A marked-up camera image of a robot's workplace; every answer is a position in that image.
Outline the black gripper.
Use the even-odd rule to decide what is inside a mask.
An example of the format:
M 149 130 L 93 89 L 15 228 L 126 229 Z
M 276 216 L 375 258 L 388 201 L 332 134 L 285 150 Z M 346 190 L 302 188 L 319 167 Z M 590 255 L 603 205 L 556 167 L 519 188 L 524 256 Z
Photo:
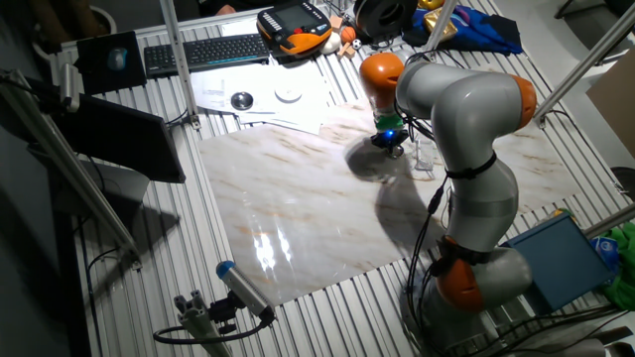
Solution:
M 405 151 L 406 145 L 403 143 L 409 138 L 409 133 L 406 129 L 391 129 L 384 132 L 378 132 L 371 137 L 371 144 L 377 148 L 389 152 L 394 148 L 399 151 Z

